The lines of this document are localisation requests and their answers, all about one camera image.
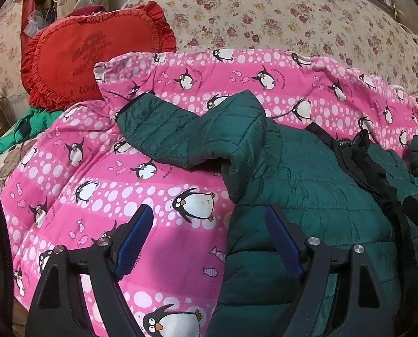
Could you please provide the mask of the dark green puffer jacket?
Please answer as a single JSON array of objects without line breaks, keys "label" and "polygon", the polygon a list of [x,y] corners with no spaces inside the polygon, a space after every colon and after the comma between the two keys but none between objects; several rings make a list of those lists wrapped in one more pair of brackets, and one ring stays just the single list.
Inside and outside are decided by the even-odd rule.
[{"label": "dark green puffer jacket", "polygon": [[268,205],[330,246],[362,244],[380,278],[393,327],[406,332],[418,306],[418,229],[411,277],[402,284],[393,225],[372,194],[339,166],[318,129],[296,129],[266,116],[243,91],[199,116],[142,94],[116,116],[126,141],[158,163],[186,170],[213,165],[234,210],[221,293],[208,336],[267,336],[286,315],[297,283],[284,269],[265,228]]}]

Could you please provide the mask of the pink penguin blanket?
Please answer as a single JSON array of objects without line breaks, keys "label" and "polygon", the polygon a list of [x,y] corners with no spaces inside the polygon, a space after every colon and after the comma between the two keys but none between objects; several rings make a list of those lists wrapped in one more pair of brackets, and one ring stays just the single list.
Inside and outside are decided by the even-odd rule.
[{"label": "pink penguin blanket", "polygon": [[131,146],[116,116],[142,94],[204,115],[243,91],[274,122],[335,139],[361,130],[398,197],[418,198],[418,97],[329,57],[277,49],[127,53],[94,69],[102,94],[68,109],[31,146],[0,195],[14,296],[25,309],[58,245],[91,246],[141,205],[153,226],[121,291],[138,323],[165,308],[163,336],[208,336],[221,293],[234,204],[213,165],[186,170]]}]

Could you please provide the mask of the bright green cloth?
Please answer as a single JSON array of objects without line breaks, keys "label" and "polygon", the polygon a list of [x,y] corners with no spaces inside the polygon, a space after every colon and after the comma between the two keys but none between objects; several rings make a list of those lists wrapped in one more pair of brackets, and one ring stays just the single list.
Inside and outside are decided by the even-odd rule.
[{"label": "bright green cloth", "polygon": [[7,134],[0,138],[0,155],[9,148],[44,132],[62,113],[62,110],[47,112],[44,109],[30,106],[27,113],[14,124]]}]

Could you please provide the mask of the floral bed sheet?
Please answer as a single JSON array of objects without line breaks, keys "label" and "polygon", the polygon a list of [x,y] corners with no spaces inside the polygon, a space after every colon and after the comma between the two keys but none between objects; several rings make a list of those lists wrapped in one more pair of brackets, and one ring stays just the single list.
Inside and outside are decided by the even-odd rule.
[{"label": "floral bed sheet", "polygon": [[159,4],[177,47],[290,49],[325,55],[418,97],[418,35],[369,0],[111,0]]}]

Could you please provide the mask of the red ruffled heart pillow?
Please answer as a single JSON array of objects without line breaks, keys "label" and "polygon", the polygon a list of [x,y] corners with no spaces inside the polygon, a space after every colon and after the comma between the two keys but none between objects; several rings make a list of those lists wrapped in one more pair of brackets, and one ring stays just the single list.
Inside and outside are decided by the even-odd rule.
[{"label": "red ruffled heart pillow", "polygon": [[28,41],[21,63],[28,103],[47,112],[99,100],[94,66],[129,52],[176,50],[163,9],[150,1],[136,8],[84,15],[76,12]]}]

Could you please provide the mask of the dark red cloth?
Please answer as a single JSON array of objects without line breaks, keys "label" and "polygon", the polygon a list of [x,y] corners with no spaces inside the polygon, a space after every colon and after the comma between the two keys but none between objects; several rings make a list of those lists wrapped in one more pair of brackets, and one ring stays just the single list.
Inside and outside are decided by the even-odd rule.
[{"label": "dark red cloth", "polygon": [[73,10],[67,17],[87,17],[98,13],[107,12],[103,5],[87,5]]}]

